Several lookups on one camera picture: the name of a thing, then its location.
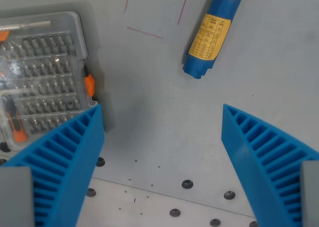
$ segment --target gray surface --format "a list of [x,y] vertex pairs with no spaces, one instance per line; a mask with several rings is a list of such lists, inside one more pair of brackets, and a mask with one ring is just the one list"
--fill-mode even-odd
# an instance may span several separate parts
[[318,0],[242,0],[201,80],[183,73],[181,59],[206,0],[186,0],[178,26],[184,0],[129,0],[123,13],[125,2],[0,0],[0,16],[80,14],[108,130],[95,177],[252,216],[220,141],[222,104],[319,150]]
[[300,172],[303,227],[319,227],[319,161],[304,161]]
[[33,187],[29,167],[0,168],[0,221],[3,227],[33,227]]

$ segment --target black hole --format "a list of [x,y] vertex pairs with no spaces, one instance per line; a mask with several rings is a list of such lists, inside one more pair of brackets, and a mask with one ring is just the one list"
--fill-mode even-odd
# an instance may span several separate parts
[[179,209],[172,209],[169,212],[169,215],[172,216],[172,217],[178,217],[178,216],[180,216],[180,210]]
[[0,143],[0,150],[2,150],[3,152],[10,152],[11,151],[9,149],[8,145],[6,144],[6,142],[1,142]]
[[2,166],[5,162],[7,162],[6,159],[0,159],[0,166]]
[[249,227],[258,227],[257,221],[252,221],[252,222],[249,224]]
[[194,186],[194,183],[193,181],[191,180],[185,180],[181,183],[181,186],[184,188],[184,189],[190,189]]
[[235,192],[233,191],[227,191],[225,194],[224,194],[224,198],[227,199],[227,200],[232,200],[233,198],[235,198]]
[[98,162],[96,163],[97,167],[101,167],[105,165],[105,160],[102,157],[98,158]]
[[94,197],[94,196],[96,196],[96,191],[95,191],[95,189],[88,188],[88,191],[87,191],[87,193],[86,193],[86,196],[87,196],[87,197]]
[[219,219],[213,219],[210,221],[210,226],[216,227],[216,226],[220,226],[221,222]]

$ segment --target clear plastic case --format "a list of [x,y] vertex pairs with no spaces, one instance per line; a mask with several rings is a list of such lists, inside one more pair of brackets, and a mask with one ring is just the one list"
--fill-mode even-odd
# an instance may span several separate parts
[[1,130],[21,150],[49,130],[97,104],[85,85],[87,58],[73,11],[0,19]]

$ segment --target screwdriver bit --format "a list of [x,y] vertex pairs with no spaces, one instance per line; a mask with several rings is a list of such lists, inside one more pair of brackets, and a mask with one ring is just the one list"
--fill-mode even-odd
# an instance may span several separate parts
[[71,92],[75,92],[75,84],[73,82],[73,79],[70,77],[69,78],[69,88]]
[[37,121],[37,119],[33,119],[33,126],[35,127],[36,130],[41,131],[42,127],[41,124]]
[[62,86],[62,90],[63,92],[68,92],[68,86],[66,85],[65,81],[63,79],[61,79],[61,86]]
[[74,105],[75,105],[76,109],[80,110],[80,102],[77,98],[74,98]]
[[56,124],[50,118],[47,119],[47,123],[49,124],[49,127],[51,127],[52,129],[56,127]]
[[59,83],[57,83],[56,80],[53,80],[53,86],[54,86],[55,92],[60,94],[61,93],[61,87],[60,87]]
[[26,76],[32,76],[32,71],[30,70],[28,65],[24,61],[22,63],[24,65],[24,72],[25,72]]
[[58,41],[59,41],[59,43],[60,43],[61,46],[65,46],[65,42],[64,42],[64,40],[63,40],[61,34],[58,35]]
[[55,71],[55,68],[52,64],[51,61],[48,61],[48,64],[49,64],[49,71],[52,73],[52,74],[56,74],[56,71]]
[[65,69],[67,72],[71,72],[71,64],[67,59],[64,60]]
[[59,53],[59,48],[56,45],[56,42],[54,40],[54,37],[52,35],[49,36],[49,41],[51,43],[51,47],[52,47],[52,51],[54,54],[58,54]]
[[59,106],[62,111],[66,111],[66,104],[64,101],[59,100]]
[[47,112],[52,112],[50,105],[46,101],[43,101],[43,106]]
[[48,94],[53,94],[54,93],[53,88],[52,88],[51,84],[48,81],[46,81],[45,86],[46,86],[46,90],[47,90]]
[[51,102],[51,106],[52,106],[52,109],[53,109],[55,112],[58,112],[58,111],[59,111],[59,107],[58,107],[58,105],[55,103],[55,101],[52,101],[52,102]]
[[38,110],[39,113],[44,113],[43,105],[39,102],[36,103],[36,109]]
[[34,106],[33,103],[31,103],[30,101],[28,101],[28,102],[26,103],[26,106],[28,107],[28,109],[30,110],[31,113],[37,114],[37,111],[36,111],[35,106]]
[[40,61],[40,66],[41,66],[41,72],[43,75],[47,75],[48,74],[48,69],[46,68],[46,66],[44,65],[44,63],[42,61]]
[[41,83],[38,85],[38,90],[39,90],[40,94],[42,94],[42,95],[46,94],[46,89]]
[[40,121],[40,123],[41,123],[42,128],[43,128],[45,131],[48,131],[48,130],[51,129],[50,126],[49,126],[49,123],[48,123],[47,121],[45,121],[45,119],[40,118],[39,121]]
[[59,58],[56,58],[56,59],[55,59],[55,63],[56,63],[56,67],[57,67],[57,69],[58,69],[58,72],[59,72],[59,73],[63,73],[64,70],[63,70],[63,66],[61,66],[60,59],[59,59]]
[[66,35],[66,41],[68,43],[70,52],[74,53],[75,52],[75,46],[74,46],[73,39],[72,39],[72,37],[71,37],[71,35],[69,33],[67,33],[67,35]]
[[48,45],[48,43],[47,43],[45,37],[42,36],[42,37],[40,38],[40,41],[41,41],[42,46],[43,46],[43,48],[44,48],[45,54],[50,54],[50,53],[51,53],[51,50],[50,50],[50,47],[49,47],[49,45]]
[[32,70],[33,70],[33,73],[36,76],[40,76],[41,75],[41,72],[40,72],[39,68],[37,68],[37,66],[35,64],[32,64]]
[[29,40],[28,40],[28,38],[24,38],[23,40],[22,40],[22,42],[23,42],[23,45],[24,45],[24,47],[26,48],[26,49],[32,49],[32,46],[31,46],[31,44],[30,44],[30,42],[29,42]]
[[62,124],[62,122],[61,122],[61,120],[60,120],[59,118],[56,118],[56,121],[55,121],[55,122],[56,122],[56,125],[57,125],[57,126],[59,126],[59,125]]

